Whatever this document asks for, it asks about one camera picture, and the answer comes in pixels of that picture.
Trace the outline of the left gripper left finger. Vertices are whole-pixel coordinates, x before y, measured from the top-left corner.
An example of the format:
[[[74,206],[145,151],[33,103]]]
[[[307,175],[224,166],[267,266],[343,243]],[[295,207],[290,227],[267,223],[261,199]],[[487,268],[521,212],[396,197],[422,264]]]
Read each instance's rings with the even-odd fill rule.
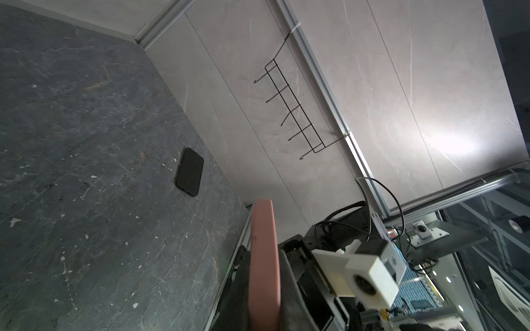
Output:
[[[250,258],[246,248],[238,248],[210,330],[248,330]]]

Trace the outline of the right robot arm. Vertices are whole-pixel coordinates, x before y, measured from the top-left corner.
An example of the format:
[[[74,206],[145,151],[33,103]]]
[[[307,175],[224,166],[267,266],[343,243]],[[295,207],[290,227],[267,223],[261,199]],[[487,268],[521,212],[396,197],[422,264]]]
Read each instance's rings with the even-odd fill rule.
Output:
[[[396,298],[398,259],[365,201],[333,212],[279,248],[302,301],[293,330],[359,330],[358,304],[381,310]]]

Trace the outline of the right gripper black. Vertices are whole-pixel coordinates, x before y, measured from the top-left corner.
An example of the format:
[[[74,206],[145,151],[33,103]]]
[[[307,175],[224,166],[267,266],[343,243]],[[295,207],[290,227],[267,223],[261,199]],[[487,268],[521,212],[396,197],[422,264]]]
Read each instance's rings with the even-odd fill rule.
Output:
[[[350,314],[326,280],[304,237],[297,234],[283,241],[281,250],[287,255],[317,330],[348,330]]]

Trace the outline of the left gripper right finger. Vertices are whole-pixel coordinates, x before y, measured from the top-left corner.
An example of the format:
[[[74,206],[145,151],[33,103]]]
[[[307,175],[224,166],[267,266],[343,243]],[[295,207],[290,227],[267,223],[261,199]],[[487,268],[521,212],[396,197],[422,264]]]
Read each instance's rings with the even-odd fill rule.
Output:
[[[283,250],[279,250],[279,262],[281,288],[279,330],[317,330]]]

